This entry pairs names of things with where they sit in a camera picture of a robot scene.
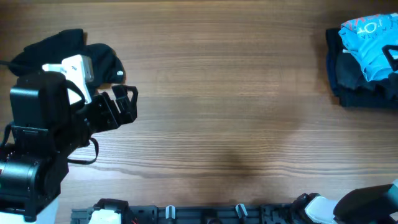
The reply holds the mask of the light blue t-shirt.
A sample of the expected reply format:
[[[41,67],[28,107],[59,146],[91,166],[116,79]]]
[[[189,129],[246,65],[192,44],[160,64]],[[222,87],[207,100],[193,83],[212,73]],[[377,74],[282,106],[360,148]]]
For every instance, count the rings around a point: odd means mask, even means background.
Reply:
[[[382,48],[397,44],[397,13],[348,20],[338,32],[342,43],[359,63],[366,81],[380,81],[393,72]]]

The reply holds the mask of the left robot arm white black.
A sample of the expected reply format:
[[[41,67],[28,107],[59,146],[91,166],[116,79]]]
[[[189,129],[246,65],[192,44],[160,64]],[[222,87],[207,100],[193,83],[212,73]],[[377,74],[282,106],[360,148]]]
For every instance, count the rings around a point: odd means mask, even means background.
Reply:
[[[13,120],[1,143],[1,220],[38,223],[39,215],[58,198],[68,165],[92,160],[70,159],[76,149],[99,144],[92,137],[133,123],[138,90],[112,87],[91,103],[76,84],[59,72],[30,73],[10,90]]]

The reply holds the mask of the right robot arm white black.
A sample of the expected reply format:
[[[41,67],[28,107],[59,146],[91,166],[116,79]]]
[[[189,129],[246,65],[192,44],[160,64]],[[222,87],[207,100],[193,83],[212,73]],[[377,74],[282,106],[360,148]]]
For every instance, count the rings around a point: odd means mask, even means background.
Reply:
[[[386,98],[379,86],[352,90],[338,83],[343,75],[359,75],[358,63],[343,52],[342,44],[328,44],[326,70],[342,107],[397,109],[397,98]],[[338,202],[312,193],[290,204],[261,205],[259,209],[265,223],[395,223],[391,215],[397,211],[397,183],[356,189]]]

